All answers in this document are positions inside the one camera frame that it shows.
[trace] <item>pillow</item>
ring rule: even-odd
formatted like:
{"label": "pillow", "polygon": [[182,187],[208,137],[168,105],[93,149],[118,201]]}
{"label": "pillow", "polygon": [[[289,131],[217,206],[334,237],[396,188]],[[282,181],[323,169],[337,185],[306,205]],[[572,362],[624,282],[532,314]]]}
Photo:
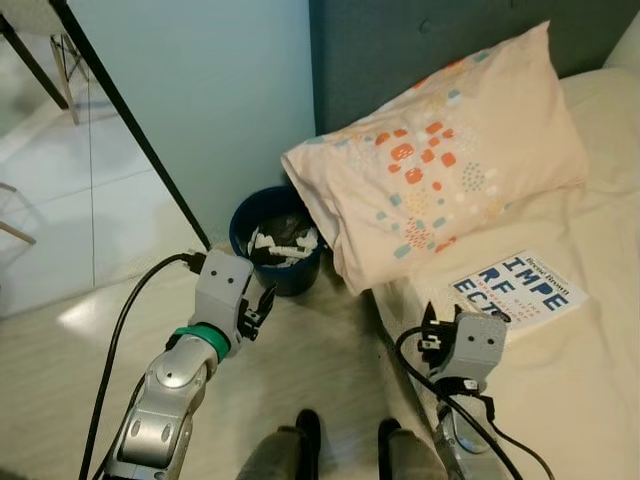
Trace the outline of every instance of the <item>pillow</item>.
{"label": "pillow", "polygon": [[293,148],[285,171],[353,294],[408,275],[527,195],[584,182],[548,22]]}
{"label": "pillow", "polygon": [[609,55],[605,67],[621,67],[640,75],[640,12]]}

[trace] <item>white bed sheet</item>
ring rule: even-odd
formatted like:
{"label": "white bed sheet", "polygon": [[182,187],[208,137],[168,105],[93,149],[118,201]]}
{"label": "white bed sheet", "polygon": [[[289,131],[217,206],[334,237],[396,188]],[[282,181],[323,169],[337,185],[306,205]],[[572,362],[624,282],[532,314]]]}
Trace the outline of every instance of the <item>white bed sheet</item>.
{"label": "white bed sheet", "polygon": [[[459,300],[447,287],[452,281],[534,250],[590,300],[510,334],[486,392],[496,401],[496,422],[542,454],[557,479],[637,480],[640,77],[608,68],[562,83],[590,156],[587,186],[518,202],[499,223],[460,239],[420,274],[373,293],[395,339],[420,323],[429,300],[441,318],[452,318]],[[417,352],[410,356],[419,364]],[[415,388],[428,412],[432,396]],[[505,448],[524,478],[546,478],[526,454]]]}

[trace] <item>trash bin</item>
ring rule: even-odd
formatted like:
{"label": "trash bin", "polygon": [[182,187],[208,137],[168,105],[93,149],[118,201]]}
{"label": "trash bin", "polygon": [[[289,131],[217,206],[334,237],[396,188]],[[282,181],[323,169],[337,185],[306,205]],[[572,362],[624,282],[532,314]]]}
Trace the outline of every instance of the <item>trash bin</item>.
{"label": "trash bin", "polygon": [[[229,226],[229,239],[235,254],[249,257],[247,244],[260,222],[291,213],[309,216],[307,207],[293,187],[271,187],[251,195],[240,204]],[[318,277],[324,245],[318,232],[318,246],[307,258],[290,267],[255,265],[256,278],[265,288],[277,283],[276,295],[281,297],[299,295],[308,290]]]}

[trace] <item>white tile floor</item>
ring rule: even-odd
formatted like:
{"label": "white tile floor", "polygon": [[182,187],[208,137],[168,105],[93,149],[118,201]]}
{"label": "white tile floor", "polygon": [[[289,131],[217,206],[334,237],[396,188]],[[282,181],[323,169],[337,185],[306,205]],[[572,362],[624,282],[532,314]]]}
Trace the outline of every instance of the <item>white tile floor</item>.
{"label": "white tile floor", "polygon": [[[48,40],[24,40],[57,79]],[[0,72],[0,79],[11,79],[0,82],[0,181],[18,189],[0,192],[0,221],[37,240],[31,247],[0,231],[0,317],[137,275],[175,251],[201,248],[95,81],[87,85],[77,75],[72,85],[76,126],[4,41]],[[16,100],[23,97],[31,103]]]}

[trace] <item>chair leg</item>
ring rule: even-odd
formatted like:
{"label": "chair leg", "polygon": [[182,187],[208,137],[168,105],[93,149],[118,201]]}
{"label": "chair leg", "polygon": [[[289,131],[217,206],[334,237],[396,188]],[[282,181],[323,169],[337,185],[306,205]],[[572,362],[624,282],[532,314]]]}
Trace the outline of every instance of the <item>chair leg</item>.
{"label": "chair leg", "polygon": [[16,193],[18,189],[16,187],[12,187],[11,185],[7,185],[4,182],[0,182],[0,188],[3,190],[8,190],[11,193]]}
{"label": "chair leg", "polygon": [[51,95],[51,98],[53,98],[53,100],[58,104],[58,106],[62,110],[66,110],[67,108],[69,108],[64,97],[58,91],[58,88],[51,81],[47,73],[42,69],[40,64],[38,64],[36,59],[33,58],[33,55],[31,55],[31,52],[29,52],[29,49],[26,47],[24,43],[22,43],[22,40],[20,40],[20,37],[18,37],[18,34],[16,33],[16,31],[13,29],[11,25],[9,25],[9,22],[7,22],[7,20],[2,16],[2,14],[0,14],[0,35],[6,38],[7,42],[9,42],[9,45],[11,45],[13,50],[18,54],[18,56],[24,62],[27,68],[31,70],[31,73],[33,73],[33,75],[36,77],[38,82],[40,82],[40,85],[42,85],[43,88],[47,91],[47,93]]}
{"label": "chair leg", "polygon": [[0,222],[0,230],[4,230],[5,232],[10,233],[14,237],[18,237],[20,240],[24,240],[25,242],[31,245],[35,245],[36,243],[36,239],[33,238],[31,235],[27,235],[26,233],[21,232],[20,230],[13,228],[11,225],[7,225],[4,222]]}
{"label": "chair leg", "polygon": [[78,120],[78,112],[76,111],[76,106],[73,103],[73,96],[71,95],[71,89],[69,88],[69,79],[67,78],[67,72],[64,69],[62,55],[60,54],[60,50],[58,49],[58,46],[56,45],[53,37],[49,39],[49,43],[51,44],[53,58],[55,59],[56,66],[58,67],[58,74],[60,75],[60,81],[62,82],[62,89],[64,90],[65,97],[67,97],[67,103],[69,104],[69,113],[71,113],[73,123],[78,125],[80,123],[80,121]]}
{"label": "chair leg", "polygon": [[62,35],[62,38],[64,40],[64,43],[67,44],[67,48],[69,49],[69,53],[73,57],[73,61],[77,65],[77,69],[80,70],[80,73],[82,74],[82,76],[84,77],[84,79],[88,83],[89,82],[89,74],[85,70],[84,65],[82,65],[82,56],[80,55],[80,52],[78,52],[78,49],[76,48],[76,46],[73,44],[73,42],[69,38],[69,35],[67,35],[65,33],[64,35]]}

